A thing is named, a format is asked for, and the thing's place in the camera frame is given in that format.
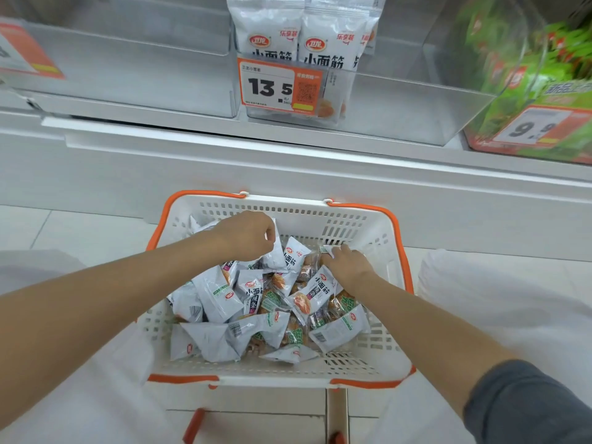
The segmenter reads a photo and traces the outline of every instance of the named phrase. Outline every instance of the gray sleeve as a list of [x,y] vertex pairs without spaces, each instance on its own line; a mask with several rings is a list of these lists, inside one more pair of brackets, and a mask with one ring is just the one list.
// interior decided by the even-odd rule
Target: gray sleeve
[[463,416],[478,444],[592,443],[592,410],[522,360],[486,373],[473,388]]

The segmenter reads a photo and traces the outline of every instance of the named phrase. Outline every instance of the hand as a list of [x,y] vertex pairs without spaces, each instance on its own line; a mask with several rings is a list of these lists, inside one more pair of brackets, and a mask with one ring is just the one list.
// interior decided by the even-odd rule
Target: hand
[[241,212],[220,221],[210,233],[224,261],[256,260],[270,252],[275,241],[273,221],[263,212]]
[[348,245],[342,245],[341,248],[334,247],[331,258],[328,254],[323,254],[322,263],[327,265],[331,273],[341,284],[345,291],[352,296],[358,297],[360,290],[357,286],[360,280],[365,279],[368,275],[375,275],[374,269],[370,262],[359,251],[352,251]]

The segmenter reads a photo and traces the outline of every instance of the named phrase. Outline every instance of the floor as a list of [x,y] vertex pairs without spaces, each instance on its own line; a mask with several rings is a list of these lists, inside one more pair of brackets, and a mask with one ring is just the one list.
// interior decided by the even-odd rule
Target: floor
[[[49,211],[0,205],[0,250],[59,249],[88,266],[142,252],[155,226],[138,218]],[[414,277],[427,249],[407,248]],[[472,253],[475,261],[592,304],[592,263]],[[322,443],[326,396],[317,389],[224,388],[150,384],[180,436],[193,411],[206,407],[196,443],[252,441]],[[389,390],[348,392],[351,444],[362,444],[389,399]],[[246,431],[257,424],[252,436]]]

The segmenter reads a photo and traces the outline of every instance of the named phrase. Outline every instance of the white plastic shopping basket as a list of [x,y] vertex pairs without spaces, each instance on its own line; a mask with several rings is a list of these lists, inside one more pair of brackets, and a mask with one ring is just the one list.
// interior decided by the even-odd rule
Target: white plastic shopping basket
[[[187,237],[189,215],[206,224],[244,210],[263,211],[276,218],[282,237],[294,236],[305,245],[348,243],[366,255],[380,276],[413,292],[396,217],[384,208],[369,205],[254,196],[245,192],[178,192],[167,200],[147,250]],[[343,348],[295,366],[270,362],[252,353],[239,362],[229,363],[208,363],[200,356],[170,361],[173,318],[164,299],[138,319],[156,351],[154,373],[149,380],[208,382],[211,387],[393,388],[415,371],[370,312],[370,335],[359,335]]]

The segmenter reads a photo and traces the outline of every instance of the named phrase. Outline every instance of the price tag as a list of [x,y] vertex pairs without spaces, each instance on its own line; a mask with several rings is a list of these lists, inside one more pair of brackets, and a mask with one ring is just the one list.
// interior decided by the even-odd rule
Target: price tag
[[239,58],[240,96],[244,105],[314,115],[323,82],[322,70]]
[[0,69],[64,79],[35,39],[11,19],[0,21]]
[[[581,121],[569,121],[573,123],[573,127],[563,128],[562,137],[553,137],[556,128],[563,126],[562,123],[575,114],[581,115],[581,112],[572,111],[568,109],[553,109],[547,107],[528,107],[522,113],[514,118],[514,120],[498,133],[493,141],[512,143],[520,145],[554,145],[561,139],[567,137],[570,133],[575,131],[583,124]],[[590,114],[585,113],[586,121],[590,119]]]

